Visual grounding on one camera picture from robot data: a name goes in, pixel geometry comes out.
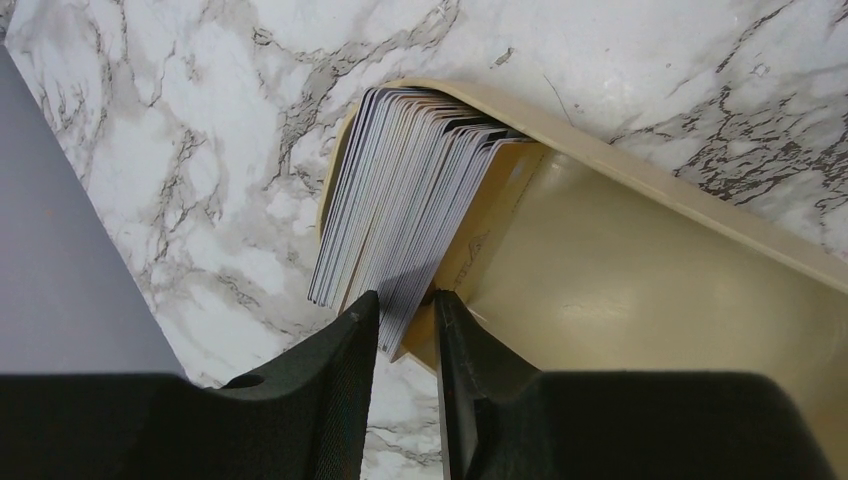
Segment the white marble countertop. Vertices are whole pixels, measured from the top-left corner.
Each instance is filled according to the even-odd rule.
[[[6,44],[203,385],[332,318],[327,155],[403,76],[502,87],[848,258],[843,0],[19,0]],[[369,425],[365,478],[441,477],[417,364],[378,362]]]

